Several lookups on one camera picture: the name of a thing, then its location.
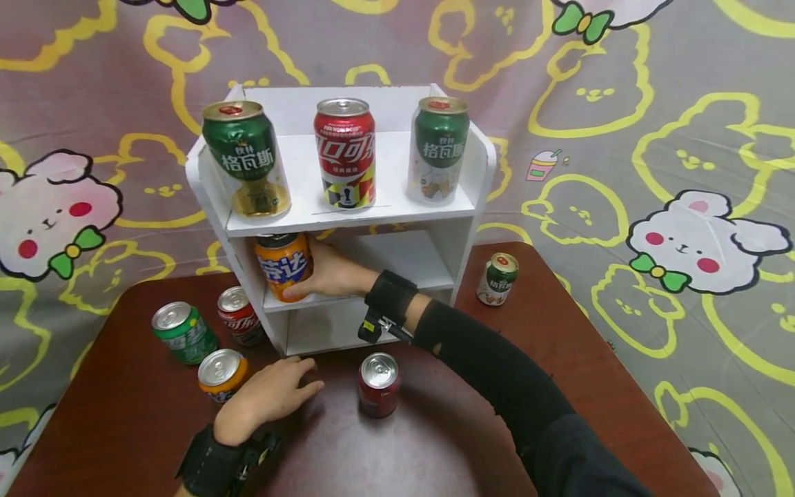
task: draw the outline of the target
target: cartoon pattern backdrop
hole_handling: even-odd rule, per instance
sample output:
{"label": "cartoon pattern backdrop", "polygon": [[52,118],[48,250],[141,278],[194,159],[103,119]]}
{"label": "cartoon pattern backdrop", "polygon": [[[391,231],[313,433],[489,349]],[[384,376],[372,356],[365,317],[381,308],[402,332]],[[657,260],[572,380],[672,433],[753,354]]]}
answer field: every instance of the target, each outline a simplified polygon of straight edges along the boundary
{"label": "cartoon pattern backdrop", "polygon": [[122,292],[227,271],[185,184],[230,86],[422,84],[721,495],[795,495],[795,99],[778,0],[74,0],[0,17],[0,495]]}

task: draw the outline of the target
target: black sleeve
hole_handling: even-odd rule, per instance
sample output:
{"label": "black sleeve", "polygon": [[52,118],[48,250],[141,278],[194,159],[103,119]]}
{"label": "black sleeve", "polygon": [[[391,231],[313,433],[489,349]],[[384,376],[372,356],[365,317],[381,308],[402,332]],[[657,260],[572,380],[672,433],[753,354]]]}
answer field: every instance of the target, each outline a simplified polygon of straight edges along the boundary
{"label": "black sleeve", "polygon": [[413,344],[434,353],[494,407],[540,497],[652,495],[535,361],[494,330],[432,301]]}

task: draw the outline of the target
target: hand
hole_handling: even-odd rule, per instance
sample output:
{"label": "hand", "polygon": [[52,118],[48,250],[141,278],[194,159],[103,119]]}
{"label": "hand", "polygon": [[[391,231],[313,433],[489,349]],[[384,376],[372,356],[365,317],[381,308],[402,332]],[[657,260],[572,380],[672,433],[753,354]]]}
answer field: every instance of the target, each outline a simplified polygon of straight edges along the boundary
{"label": "hand", "polygon": [[258,371],[215,417],[215,439],[236,447],[247,441],[260,425],[301,407],[325,386],[317,381],[298,388],[298,382],[312,369],[315,369],[314,359],[301,360],[294,356]]}
{"label": "hand", "polygon": [[303,297],[308,293],[329,297],[365,295],[378,279],[378,273],[347,260],[329,245],[309,239],[309,250],[315,264],[312,276],[285,289],[285,297]]}

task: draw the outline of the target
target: coca-cola can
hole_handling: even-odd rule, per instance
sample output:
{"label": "coca-cola can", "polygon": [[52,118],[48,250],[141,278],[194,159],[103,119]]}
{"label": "coca-cola can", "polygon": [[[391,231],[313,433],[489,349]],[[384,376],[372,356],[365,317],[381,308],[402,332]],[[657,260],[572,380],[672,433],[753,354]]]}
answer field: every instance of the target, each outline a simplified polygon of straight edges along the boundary
{"label": "coca-cola can", "polygon": [[226,289],[218,297],[218,315],[229,328],[232,338],[243,347],[259,345],[266,338],[254,307],[241,286]]}
{"label": "coca-cola can", "polygon": [[387,417],[398,407],[398,362],[384,352],[370,354],[359,368],[359,404],[370,417]]}
{"label": "coca-cola can", "polygon": [[317,104],[315,139],[326,201],[338,209],[375,202],[375,121],[359,99]]}

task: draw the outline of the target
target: can lid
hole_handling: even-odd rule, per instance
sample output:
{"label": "can lid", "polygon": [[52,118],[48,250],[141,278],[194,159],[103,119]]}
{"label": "can lid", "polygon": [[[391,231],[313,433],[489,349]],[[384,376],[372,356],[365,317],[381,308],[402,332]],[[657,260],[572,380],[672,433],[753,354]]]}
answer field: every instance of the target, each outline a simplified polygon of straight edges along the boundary
{"label": "can lid", "polygon": [[298,238],[297,233],[281,233],[279,235],[263,235],[257,237],[257,244],[265,248],[287,247]]}
{"label": "can lid", "polygon": [[262,105],[253,100],[215,102],[201,111],[203,118],[218,122],[242,121],[261,114],[265,114]]}
{"label": "can lid", "polygon": [[233,313],[248,305],[248,296],[246,291],[241,286],[233,286],[225,289],[221,296],[218,297],[218,309]]}
{"label": "can lid", "polygon": [[230,348],[219,349],[204,358],[199,365],[199,381],[207,386],[228,382],[238,370],[242,355]]}
{"label": "can lid", "polygon": [[321,100],[320,103],[317,104],[318,113],[340,118],[362,115],[369,110],[370,105],[364,100],[359,99],[327,99]]}
{"label": "can lid", "polygon": [[388,388],[398,379],[398,362],[384,352],[375,352],[364,359],[359,373],[365,384],[376,390]]}
{"label": "can lid", "polygon": [[515,273],[519,271],[519,262],[511,254],[497,252],[491,256],[491,265],[503,273]]}
{"label": "can lid", "polygon": [[159,330],[174,329],[183,324],[191,315],[188,302],[172,302],[159,308],[152,316],[152,328]]}
{"label": "can lid", "polygon": [[420,100],[420,110],[433,114],[463,114],[469,106],[462,99],[455,97],[425,97]]}

